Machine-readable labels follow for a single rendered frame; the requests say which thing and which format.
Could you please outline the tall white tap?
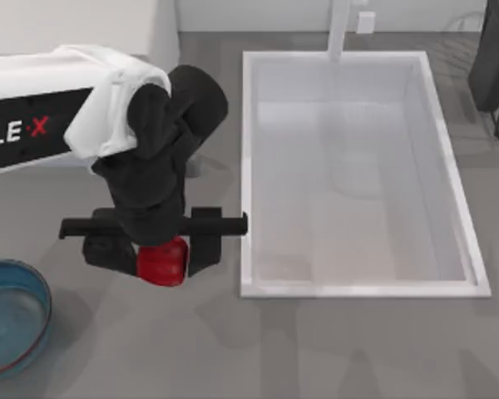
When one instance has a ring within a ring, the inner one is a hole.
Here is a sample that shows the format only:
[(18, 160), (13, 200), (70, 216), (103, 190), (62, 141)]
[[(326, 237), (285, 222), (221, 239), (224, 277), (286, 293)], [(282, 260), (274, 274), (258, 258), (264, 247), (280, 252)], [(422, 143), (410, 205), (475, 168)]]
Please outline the tall white tap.
[(356, 7), (365, 7), (370, 0), (330, 0), (330, 26), (327, 55), (331, 62), (339, 62), (350, 14)]

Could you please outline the blue glass bowl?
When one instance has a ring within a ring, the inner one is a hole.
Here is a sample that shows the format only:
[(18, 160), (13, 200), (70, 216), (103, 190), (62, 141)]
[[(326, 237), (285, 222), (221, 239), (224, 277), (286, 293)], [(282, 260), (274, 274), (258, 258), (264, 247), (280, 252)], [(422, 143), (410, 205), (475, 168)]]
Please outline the blue glass bowl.
[(30, 367), (47, 345), (52, 290), (42, 274), (16, 259), (0, 259), (0, 379)]

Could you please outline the black frame stand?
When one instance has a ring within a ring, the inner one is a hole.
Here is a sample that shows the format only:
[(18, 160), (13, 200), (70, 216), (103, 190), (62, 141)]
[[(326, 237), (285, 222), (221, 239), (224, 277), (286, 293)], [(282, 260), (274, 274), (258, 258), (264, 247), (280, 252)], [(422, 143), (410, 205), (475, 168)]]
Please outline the black frame stand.
[(468, 85), (477, 110), (491, 117), (499, 141), (499, 0), (487, 0)]

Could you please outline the white wall socket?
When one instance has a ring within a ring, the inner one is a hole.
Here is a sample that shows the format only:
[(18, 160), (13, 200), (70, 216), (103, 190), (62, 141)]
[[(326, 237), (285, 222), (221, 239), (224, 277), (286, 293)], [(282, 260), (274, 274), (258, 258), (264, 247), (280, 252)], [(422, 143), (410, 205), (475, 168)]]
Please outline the white wall socket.
[(356, 33), (359, 35), (373, 34), (376, 26), (376, 13), (362, 11), (358, 13)]

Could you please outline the white sink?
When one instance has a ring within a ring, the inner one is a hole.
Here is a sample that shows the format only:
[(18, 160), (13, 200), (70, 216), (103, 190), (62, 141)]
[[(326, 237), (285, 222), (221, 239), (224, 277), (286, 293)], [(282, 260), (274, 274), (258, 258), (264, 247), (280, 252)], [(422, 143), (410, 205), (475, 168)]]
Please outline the white sink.
[(492, 294), (425, 52), (245, 52), (244, 298)]

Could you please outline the red apple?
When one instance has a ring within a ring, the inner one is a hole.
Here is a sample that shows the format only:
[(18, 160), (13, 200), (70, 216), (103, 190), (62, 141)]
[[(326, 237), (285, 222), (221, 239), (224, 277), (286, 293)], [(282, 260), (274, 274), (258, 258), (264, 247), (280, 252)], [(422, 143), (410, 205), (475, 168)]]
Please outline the red apple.
[(189, 258), (188, 244), (181, 237), (157, 246), (138, 249), (136, 273), (155, 286), (177, 287), (183, 284)]

